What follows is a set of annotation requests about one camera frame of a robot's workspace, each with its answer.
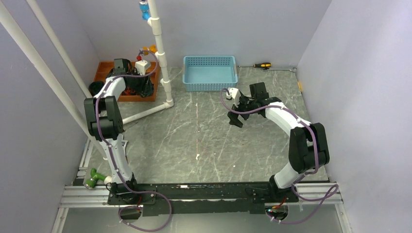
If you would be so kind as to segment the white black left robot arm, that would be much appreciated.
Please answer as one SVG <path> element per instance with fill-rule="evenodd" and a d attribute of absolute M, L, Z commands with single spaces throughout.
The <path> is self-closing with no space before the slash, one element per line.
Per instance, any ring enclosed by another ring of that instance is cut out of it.
<path fill-rule="evenodd" d="M 140 191 L 122 145 L 124 128 L 118 99 L 127 89 L 126 78 L 144 83 L 150 80 L 151 74 L 147 72 L 150 66 L 146 60 L 132 64 L 126 59 L 116 59 L 101 90 L 84 100 L 87 129 L 102 146 L 111 168 L 111 180 L 104 181 L 110 185 L 111 194 L 120 195 L 128 204 L 139 199 Z"/>

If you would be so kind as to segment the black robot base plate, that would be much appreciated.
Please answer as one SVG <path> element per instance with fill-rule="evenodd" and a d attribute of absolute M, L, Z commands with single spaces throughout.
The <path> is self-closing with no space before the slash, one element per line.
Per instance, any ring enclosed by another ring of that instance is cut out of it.
<path fill-rule="evenodd" d="M 297 203 L 289 189 L 269 182 L 141 183 L 137 194 L 122 188 L 109 192 L 108 205 L 142 205 L 143 216 L 162 214 L 237 213 L 263 214 L 273 205 Z"/>

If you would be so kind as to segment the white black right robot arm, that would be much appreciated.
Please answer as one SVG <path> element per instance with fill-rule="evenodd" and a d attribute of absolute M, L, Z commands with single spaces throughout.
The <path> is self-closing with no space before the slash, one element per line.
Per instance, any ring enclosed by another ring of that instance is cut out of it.
<path fill-rule="evenodd" d="M 221 100 L 233 102 L 228 110 L 229 124 L 242 128 L 240 117 L 247 120 L 250 115 L 258 114 L 275 123 L 289 137 L 288 162 L 268 183 L 268 196 L 280 201 L 286 196 L 287 189 L 305 176 L 315 174 L 320 167 L 330 161 L 325 128 L 321 123 L 311 123 L 299 117 L 277 97 L 270 97 L 265 83 L 249 86 L 250 96 L 237 88 L 223 88 Z"/>

